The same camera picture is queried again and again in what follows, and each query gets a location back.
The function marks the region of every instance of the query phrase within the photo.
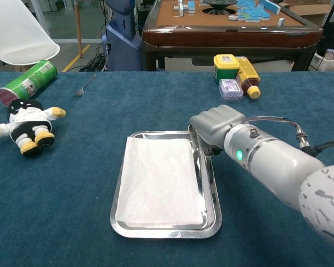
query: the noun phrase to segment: green led light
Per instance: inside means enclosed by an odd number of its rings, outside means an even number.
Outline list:
[[[243,159],[243,153],[242,153],[240,150],[238,150],[238,151],[236,152],[236,158],[237,158],[238,160],[242,160],[242,159]]]

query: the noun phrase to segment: blue tablecloth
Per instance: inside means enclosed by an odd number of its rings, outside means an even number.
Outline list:
[[[0,72],[0,87],[19,73]],[[144,240],[113,231],[109,214],[126,137],[185,130],[189,118],[225,103],[212,73],[59,73],[37,99],[67,116],[56,142],[27,159],[0,139],[0,266],[334,266],[334,249],[224,152],[213,158],[223,224],[211,238]],[[251,115],[296,120],[311,144],[334,140],[334,73],[261,73],[262,96],[229,103]],[[6,108],[0,103],[0,123]],[[260,122],[297,146],[294,128]],[[334,149],[320,157],[334,164]]]

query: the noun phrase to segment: metal tray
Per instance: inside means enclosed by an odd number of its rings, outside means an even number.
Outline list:
[[[137,132],[131,137],[143,139],[188,139],[190,140],[196,180],[198,183],[200,210],[203,215],[201,225],[171,226],[169,228],[133,228],[122,221],[115,220],[117,201],[119,199],[121,173],[124,159],[117,180],[114,200],[110,212],[110,223],[112,228],[119,234],[128,238],[208,238],[220,229],[222,224],[222,212],[220,210],[217,187],[215,185],[212,161],[200,153],[198,142],[191,139],[188,131],[148,131]]]

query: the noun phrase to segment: stuffed penguin toy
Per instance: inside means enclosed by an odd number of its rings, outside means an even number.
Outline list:
[[[66,111],[59,107],[43,109],[41,103],[32,99],[16,99],[7,110],[9,123],[0,124],[0,137],[10,135],[24,156],[34,156],[41,147],[55,141],[51,121],[64,117]]]

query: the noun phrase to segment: white paper towel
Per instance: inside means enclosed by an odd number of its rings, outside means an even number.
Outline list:
[[[189,140],[127,138],[115,219],[132,227],[203,223]]]

